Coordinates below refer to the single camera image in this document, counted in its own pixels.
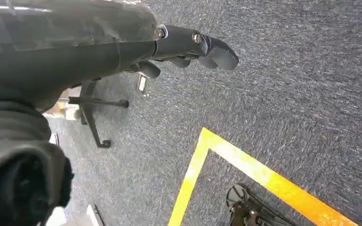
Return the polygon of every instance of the screw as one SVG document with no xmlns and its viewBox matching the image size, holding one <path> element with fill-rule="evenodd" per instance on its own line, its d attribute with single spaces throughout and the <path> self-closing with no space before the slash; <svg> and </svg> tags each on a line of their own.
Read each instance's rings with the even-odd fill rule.
<svg viewBox="0 0 362 226">
<path fill-rule="evenodd" d="M 196 44 L 200 44 L 202 37 L 200 36 L 199 33 L 193 33 L 192 34 L 192 40 L 196 43 Z"/>
<path fill-rule="evenodd" d="M 166 36 L 166 32 L 161 29 L 161 28 L 158 28 L 155 30 L 155 36 L 158 38 L 158 39 L 162 39 Z"/>
</svg>

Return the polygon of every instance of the floor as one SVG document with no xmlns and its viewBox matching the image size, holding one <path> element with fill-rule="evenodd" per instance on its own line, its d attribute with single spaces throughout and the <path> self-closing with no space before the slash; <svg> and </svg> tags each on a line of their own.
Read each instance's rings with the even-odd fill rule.
<svg viewBox="0 0 362 226">
<path fill-rule="evenodd" d="M 158 63 L 145 97 L 135 75 L 100 81 L 97 97 L 131 103 L 96 109 L 110 149 L 97 149 L 78 121 L 49 120 L 76 173 L 68 216 L 95 203 L 107 226 L 167 225 L 206 127 L 362 225 L 362 0 L 145 2 L 165 24 L 223 39 L 240 65 Z M 213 153 L 183 225 L 222 226 L 224 194 L 238 182 L 297 225 L 313 225 Z"/>
</svg>

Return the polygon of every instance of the robotic arm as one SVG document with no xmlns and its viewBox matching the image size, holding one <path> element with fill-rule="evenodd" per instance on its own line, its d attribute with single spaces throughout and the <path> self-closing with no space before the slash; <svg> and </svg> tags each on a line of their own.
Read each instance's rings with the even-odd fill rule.
<svg viewBox="0 0 362 226">
<path fill-rule="evenodd" d="M 160 74 L 151 61 L 231 70 L 223 41 L 158 25 L 125 0 L 0 0 L 0 225 L 44 224 L 70 197 L 72 170 L 40 114 L 63 90 L 120 72 Z"/>
</svg>

